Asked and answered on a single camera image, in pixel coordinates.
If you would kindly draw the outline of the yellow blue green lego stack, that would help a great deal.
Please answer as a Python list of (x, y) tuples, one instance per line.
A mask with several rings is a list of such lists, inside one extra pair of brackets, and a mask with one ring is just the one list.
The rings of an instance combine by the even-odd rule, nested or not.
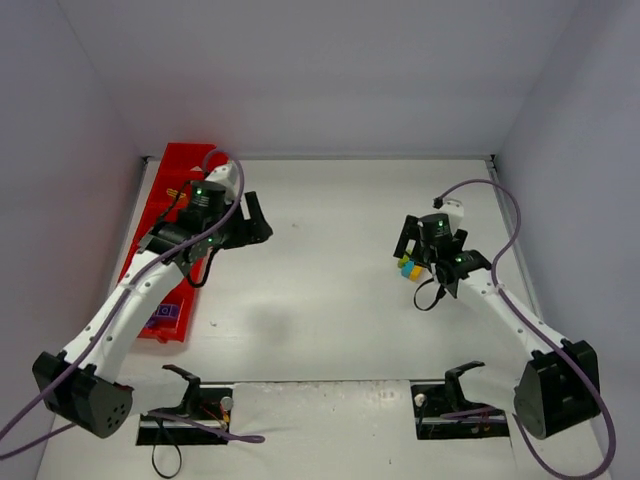
[(401, 276), (412, 282), (418, 282), (423, 275), (423, 268), (416, 265), (407, 254), (398, 260), (397, 267)]

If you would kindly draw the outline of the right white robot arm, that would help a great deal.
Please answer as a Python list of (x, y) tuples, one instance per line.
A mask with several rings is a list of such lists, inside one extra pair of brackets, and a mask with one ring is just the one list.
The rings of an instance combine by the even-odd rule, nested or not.
[(450, 295), (469, 308), (510, 352), (500, 371), (472, 360), (445, 373), (445, 391), (458, 412), (480, 405), (513, 414), (536, 439), (545, 439), (601, 412), (597, 355), (586, 341), (553, 330), (494, 282), (490, 262), (464, 247), (467, 233), (446, 213), (405, 218), (394, 256), (430, 273), (436, 297)]

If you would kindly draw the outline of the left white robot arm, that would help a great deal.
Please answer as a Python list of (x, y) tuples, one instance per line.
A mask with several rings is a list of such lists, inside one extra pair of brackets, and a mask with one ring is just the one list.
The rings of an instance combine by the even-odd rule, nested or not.
[(32, 372), (46, 407), (99, 438), (130, 417), (160, 411), (187, 417), (200, 406), (201, 380), (175, 365), (159, 378), (122, 380), (134, 340), (164, 298), (207, 254), (265, 242), (273, 233), (250, 191), (227, 202), (229, 190), (197, 181), (173, 222), (154, 225), (128, 270), (86, 328), (56, 355), (43, 352)]

